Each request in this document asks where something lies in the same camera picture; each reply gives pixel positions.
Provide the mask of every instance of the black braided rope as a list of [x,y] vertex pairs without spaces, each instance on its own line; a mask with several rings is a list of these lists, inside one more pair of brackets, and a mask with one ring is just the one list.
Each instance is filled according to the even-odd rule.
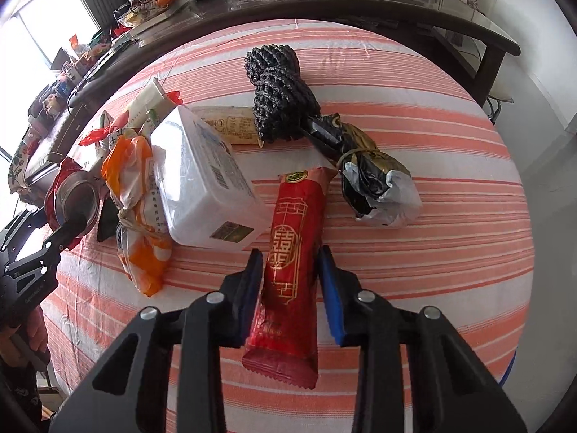
[[301,79],[296,53],[287,45],[265,45],[245,57],[246,75],[255,89],[255,124],[259,138],[298,140],[307,117],[318,117],[320,107]]

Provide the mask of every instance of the table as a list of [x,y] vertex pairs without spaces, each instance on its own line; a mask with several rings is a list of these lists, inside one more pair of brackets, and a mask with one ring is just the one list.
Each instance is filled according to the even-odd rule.
[[[328,195],[323,240],[337,265],[355,272],[365,288],[400,308],[438,306],[500,379],[517,347],[530,298],[529,213],[517,170],[490,121],[469,94],[431,62],[353,27],[264,21],[221,30],[168,53],[134,76],[105,108],[119,115],[153,76],[166,91],[180,91],[186,103],[249,106],[254,88],[243,57],[264,43],[293,47],[322,112],[339,112],[343,121],[364,129],[382,150],[403,162],[423,200],[414,225],[398,230],[367,227],[354,220],[336,178]],[[271,208],[279,173],[324,162],[305,140],[235,151]],[[268,240],[265,233],[255,246],[266,252]],[[58,380],[74,389],[140,308],[188,306],[217,289],[225,275],[244,268],[248,253],[177,246],[165,288],[148,299],[123,275],[114,240],[98,244],[95,232],[90,233],[73,252],[63,254],[60,286],[43,304]],[[221,350],[229,431],[350,431],[358,351],[334,345],[322,302],[318,349],[320,377],[314,391],[249,372],[240,363],[242,350]],[[169,432],[175,431],[178,351],[172,367]]]
[[[169,51],[230,26],[280,18],[311,18],[363,27],[408,45],[450,73],[483,105],[505,53],[519,55],[517,43],[500,27],[461,0],[207,0],[190,3],[169,20],[142,34],[70,99],[74,121],[59,119],[27,168],[26,179],[43,197],[56,174],[54,162],[66,155],[94,113],[132,76]],[[465,34],[487,49],[477,71],[462,66],[435,27]],[[423,33],[431,37],[421,40]]]

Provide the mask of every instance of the silver screw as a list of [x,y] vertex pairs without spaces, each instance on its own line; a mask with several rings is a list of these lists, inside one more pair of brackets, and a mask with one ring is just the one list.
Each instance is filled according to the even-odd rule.
[[441,311],[439,311],[438,308],[435,308],[435,306],[427,306],[423,312],[427,319],[438,319],[441,317]]
[[207,294],[207,303],[220,304],[224,301],[224,295],[221,292],[212,292]]
[[144,320],[154,319],[158,314],[158,310],[156,308],[144,308],[140,311],[140,318]]
[[360,302],[373,302],[375,298],[374,293],[368,290],[363,290],[357,294],[357,299]]

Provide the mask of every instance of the translucent plastic container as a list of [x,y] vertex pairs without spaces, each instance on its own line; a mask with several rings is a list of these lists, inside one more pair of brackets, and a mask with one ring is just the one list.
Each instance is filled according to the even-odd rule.
[[240,250],[270,226],[232,149],[184,106],[152,132],[154,175],[172,239],[185,246]]

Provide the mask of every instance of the round table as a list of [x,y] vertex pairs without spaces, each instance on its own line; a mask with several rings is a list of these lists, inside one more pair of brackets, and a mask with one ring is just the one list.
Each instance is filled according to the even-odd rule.
[[[395,306],[416,312],[438,306],[501,379],[530,299],[534,252],[529,213],[515,165],[487,116],[433,63],[353,27],[259,22],[230,27],[170,52],[134,76],[104,109],[113,117],[121,114],[153,76],[165,91],[180,91],[187,104],[251,106],[254,87],[243,58],[263,44],[293,47],[322,113],[339,112],[344,122],[363,129],[381,150],[405,164],[422,198],[416,223],[404,229],[371,228],[354,220],[339,178],[334,179],[323,241],[337,265],[355,272],[364,288]],[[235,151],[241,169],[271,208],[278,174],[325,164],[305,140]],[[268,241],[265,233],[254,246],[266,252]],[[164,289],[148,299],[123,275],[114,239],[99,244],[96,232],[90,233],[63,256],[60,286],[43,304],[61,384],[74,389],[138,309],[186,307],[217,289],[225,275],[244,268],[248,254],[249,249],[225,253],[175,246]],[[242,350],[221,350],[229,431],[350,431],[358,351],[335,346],[322,302],[318,306],[320,377],[315,390],[249,372],[240,363]],[[168,393],[169,432],[175,429],[178,355],[176,350]]]

